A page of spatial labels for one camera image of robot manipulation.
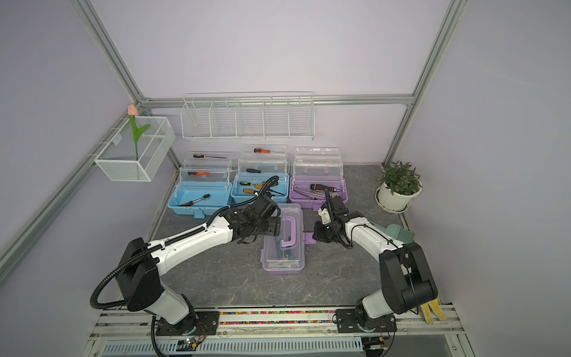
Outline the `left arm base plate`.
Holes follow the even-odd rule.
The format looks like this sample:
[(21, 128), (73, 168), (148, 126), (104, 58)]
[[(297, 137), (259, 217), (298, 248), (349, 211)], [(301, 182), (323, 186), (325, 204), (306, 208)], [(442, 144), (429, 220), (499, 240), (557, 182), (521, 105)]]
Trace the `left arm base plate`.
[(194, 312), (177, 324), (160, 318), (156, 327), (157, 336), (213, 336), (217, 334), (220, 312), (205, 310)]

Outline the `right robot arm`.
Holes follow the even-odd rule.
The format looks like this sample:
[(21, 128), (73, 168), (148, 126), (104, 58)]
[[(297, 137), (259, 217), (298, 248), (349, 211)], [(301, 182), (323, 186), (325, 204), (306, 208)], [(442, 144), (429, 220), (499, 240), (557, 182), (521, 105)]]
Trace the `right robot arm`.
[(419, 244), (402, 242), (373, 227), (361, 213), (349, 211), (337, 195), (326, 199), (318, 215), (314, 240), (346, 249), (359, 245), (378, 262), (381, 287), (358, 300), (359, 327), (373, 330), (389, 315), (419, 312), (423, 304), (437, 300), (437, 284)]

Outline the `purple toolbox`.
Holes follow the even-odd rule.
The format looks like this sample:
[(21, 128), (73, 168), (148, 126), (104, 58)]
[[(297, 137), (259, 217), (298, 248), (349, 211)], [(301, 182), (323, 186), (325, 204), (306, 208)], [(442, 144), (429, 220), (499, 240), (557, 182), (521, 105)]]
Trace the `purple toolbox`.
[(306, 232), (299, 204), (279, 205), (280, 233), (264, 236), (260, 262), (269, 275), (299, 275), (306, 265)]
[(303, 209), (318, 211), (325, 202), (325, 193), (311, 190), (310, 184), (343, 187), (343, 191), (338, 194), (344, 203), (348, 202), (340, 148), (297, 147), (295, 149), (289, 183), (289, 201), (299, 204)]

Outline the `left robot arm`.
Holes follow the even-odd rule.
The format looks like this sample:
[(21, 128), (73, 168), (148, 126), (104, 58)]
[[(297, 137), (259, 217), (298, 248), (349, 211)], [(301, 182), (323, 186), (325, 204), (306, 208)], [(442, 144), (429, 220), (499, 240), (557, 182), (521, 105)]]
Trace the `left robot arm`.
[(161, 280), (170, 270), (208, 249), (229, 242), (244, 243), (261, 234), (280, 230), (281, 209), (265, 195), (239, 205), (218, 209), (206, 223), (164, 239), (129, 242), (120, 263), (95, 287), (93, 309), (125, 306), (145, 311), (170, 325), (175, 334), (192, 333), (199, 325), (193, 305)]

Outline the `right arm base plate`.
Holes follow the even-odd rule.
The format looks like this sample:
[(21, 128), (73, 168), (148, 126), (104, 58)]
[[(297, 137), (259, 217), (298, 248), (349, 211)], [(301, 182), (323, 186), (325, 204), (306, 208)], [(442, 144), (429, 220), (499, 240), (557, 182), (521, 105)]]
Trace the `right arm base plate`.
[(332, 322), (339, 333), (395, 333), (397, 331), (394, 315), (370, 318), (360, 307), (336, 309)]

